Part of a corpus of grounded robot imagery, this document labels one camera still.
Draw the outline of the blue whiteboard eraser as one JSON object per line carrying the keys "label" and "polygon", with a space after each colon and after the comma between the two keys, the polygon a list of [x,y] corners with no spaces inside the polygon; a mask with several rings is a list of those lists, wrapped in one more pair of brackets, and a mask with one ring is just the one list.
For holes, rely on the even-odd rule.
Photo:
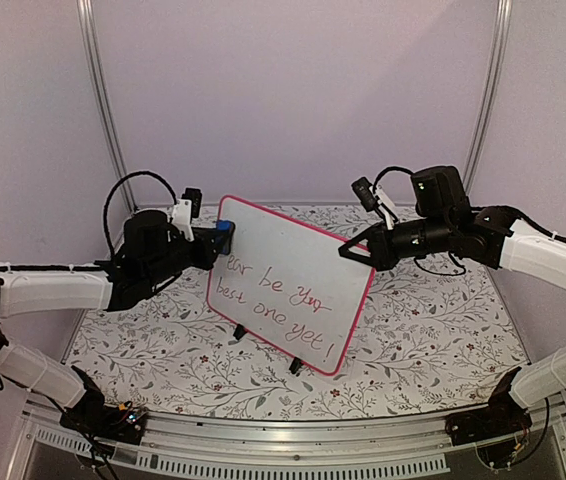
{"label": "blue whiteboard eraser", "polygon": [[235,223],[230,220],[218,220],[216,222],[216,230],[221,244],[225,242],[232,242],[235,232]]}

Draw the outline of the pink framed whiteboard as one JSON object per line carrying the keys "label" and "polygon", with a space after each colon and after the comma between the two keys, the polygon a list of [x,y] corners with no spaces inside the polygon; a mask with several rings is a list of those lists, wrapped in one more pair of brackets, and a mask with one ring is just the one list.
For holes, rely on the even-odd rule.
{"label": "pink framed whiteboard", "polygon": [[343,238],[227,195],[231,252],[209,274],[212,311],[325,375],[341,368],[374,271],[342,258]]}

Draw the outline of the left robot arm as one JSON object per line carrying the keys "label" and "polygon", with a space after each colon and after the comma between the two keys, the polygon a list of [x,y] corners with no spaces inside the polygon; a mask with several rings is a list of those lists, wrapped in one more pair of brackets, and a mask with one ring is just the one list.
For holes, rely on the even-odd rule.
{"label": "left robot arm", "polygon": [[[78,266],[0,263],[0,323],[29,313],[61,310],[127,311],[149,300],[185,270],[209,271],[231,251],[235,225],[219,220],[194,227],[191,215],[144,210],[124,225],[124,242],[104,261]],[[84,435],[119,439],[140,432],[131,405],[114,407],[75,366],[16,344],[0,327],[0,376],[56,403],[62,424]]]}

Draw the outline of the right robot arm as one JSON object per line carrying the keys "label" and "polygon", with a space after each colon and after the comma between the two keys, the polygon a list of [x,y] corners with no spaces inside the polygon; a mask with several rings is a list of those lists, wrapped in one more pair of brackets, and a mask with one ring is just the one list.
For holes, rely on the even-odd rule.
{"label": "right robot arm", "polygon": [[[384,175],[395,170],[389,166],[374,179],[361,177],[352,183],[363,208],[380,220],[342,244],[341,257],[383,272],[404,259],[417,262],[444,253],[528,276],[554,288],[566,301],[565,236],[513,206],[472,205],[454,166],[401,170],[409,177],[418,216],[401,221],[380,185]],[[566,306],[556,300],[543,310],[554,322],[566,321]],[[530,430],[531,408],[564,391],[566,339],[543,358],[505,373],[484,407],[447,416],[446,433],[453,444],[463,445]]]}

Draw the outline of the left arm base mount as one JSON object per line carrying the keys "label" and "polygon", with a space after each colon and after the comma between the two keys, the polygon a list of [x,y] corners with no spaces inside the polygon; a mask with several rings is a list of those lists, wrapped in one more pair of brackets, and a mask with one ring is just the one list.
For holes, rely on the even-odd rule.
{"label": "left arm base mount", "polygon": [[145,433],[148,410],[131,401],[106,404],[102,395],[85,395],[61,414],[60,425],[87,436],[139,445]]}

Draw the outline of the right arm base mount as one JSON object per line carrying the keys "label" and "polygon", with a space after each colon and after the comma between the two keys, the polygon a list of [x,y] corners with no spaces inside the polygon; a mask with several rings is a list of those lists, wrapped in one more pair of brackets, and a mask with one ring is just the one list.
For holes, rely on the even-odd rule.
{"label": "right arm base mount", "polygon": [[510,468],[527,445],[532,420],[525,410],[490,407],[445,417],[453,446],[474,444],[479,460],[490,469]]}

